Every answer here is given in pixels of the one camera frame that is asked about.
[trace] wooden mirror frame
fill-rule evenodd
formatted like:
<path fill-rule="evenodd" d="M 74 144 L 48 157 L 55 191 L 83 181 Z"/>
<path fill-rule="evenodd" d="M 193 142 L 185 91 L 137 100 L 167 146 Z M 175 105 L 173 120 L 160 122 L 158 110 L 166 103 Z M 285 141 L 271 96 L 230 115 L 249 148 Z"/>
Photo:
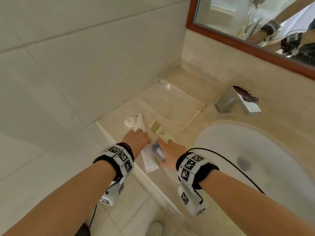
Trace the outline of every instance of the wooden mirror frame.
<path fill-rule="evenodd" d="M 250 55 L 256 56 L 262 60 L 276 64 L 292 72 L 296 72 L 298 74 L 304 75 L 307 78 L 315 80 L 315 68 L 313 67 L 310 67 L 303 63 L 298 63 L 298 62 L 289 60 L 287 57 L 275 54 L 271 51 L 263 49 L 262 47 L 254 46 L 236 37 L 229 36 L 227 34 L 222 34 L 219 31 L 210 30 L 206 27 L 195 24 L 194 18 L 195 18 L 197 4 L 198 4 L 198 0 L 191 0 L 190 2 L 187 23 L 186 23 L 187 29 L 197 32 L 199 34 L 202 34 L 211 39 L 217 40 L 226 45 L 232 46 L 238 50 L 241 50 Z"/>

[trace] sink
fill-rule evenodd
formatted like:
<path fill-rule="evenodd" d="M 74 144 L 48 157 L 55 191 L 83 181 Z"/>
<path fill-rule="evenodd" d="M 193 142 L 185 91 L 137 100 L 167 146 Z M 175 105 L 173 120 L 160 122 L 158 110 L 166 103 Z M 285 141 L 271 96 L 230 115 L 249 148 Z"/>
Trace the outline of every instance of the sink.
<path fill-rule="evenodd" d="M 315 184 L 285 150 L 266 136 L 234 124 L 215 124 L 197 138 L 195 147 L 207 148 L 242 167 L 267 196 L 315 226 Z M 238 170 L 219 156 L 195 150 L 220 171 L 255 188 Z"/>

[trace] chrome faucet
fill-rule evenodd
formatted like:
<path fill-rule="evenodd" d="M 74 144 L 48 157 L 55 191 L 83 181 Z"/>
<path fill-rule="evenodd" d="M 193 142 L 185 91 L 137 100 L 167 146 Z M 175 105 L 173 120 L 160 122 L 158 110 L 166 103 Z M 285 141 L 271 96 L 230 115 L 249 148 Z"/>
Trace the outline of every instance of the chrome faucet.
<path fill-rule="evenodd" d="M 261 109 L 256 104 L 259 102 L 259 99 L 238 86 L 229 86 L 215 104 L 215 108 L 219 114 L 230 113 L 236 102 L 241 104 L 246 114 L 261 112 Z"/>

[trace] person's left hand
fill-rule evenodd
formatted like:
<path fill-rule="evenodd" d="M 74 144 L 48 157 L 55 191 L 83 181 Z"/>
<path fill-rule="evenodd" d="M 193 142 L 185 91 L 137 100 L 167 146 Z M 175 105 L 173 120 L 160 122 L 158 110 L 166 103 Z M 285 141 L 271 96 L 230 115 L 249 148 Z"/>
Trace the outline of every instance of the person's left hand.
<path fill-rule="evenodd" d="M 121 142 L 127 143 L 130 146 L 136 160 L 144 147 L 151 143 L 151 138 L 149 138 L 148 133 L 143 132 L 142 129 L 136 131 L 130 130 Z"/>

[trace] person's right hand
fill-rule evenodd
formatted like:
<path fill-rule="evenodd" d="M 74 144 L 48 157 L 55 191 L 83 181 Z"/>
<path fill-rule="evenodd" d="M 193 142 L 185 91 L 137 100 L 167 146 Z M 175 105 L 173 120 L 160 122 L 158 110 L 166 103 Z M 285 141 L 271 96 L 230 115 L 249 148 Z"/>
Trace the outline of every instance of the person's right hand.
<path fill-rule="evenodd" d="M 174 143 L 172 140 L 164 142 L 162 139 L 158 139 L 158 143 L 162 148 L 166 161 L 161 163 L 161 166 L 176 170 L 177 160 L 187 151 L 186 147 Z"/>
<path fill-rule="evenodd" d="M 248 43 L 258 45 L 267 37 L 267 33 L 265 31 L 258 31 L 257 33 L 251 35 L 246 39 Z"/>

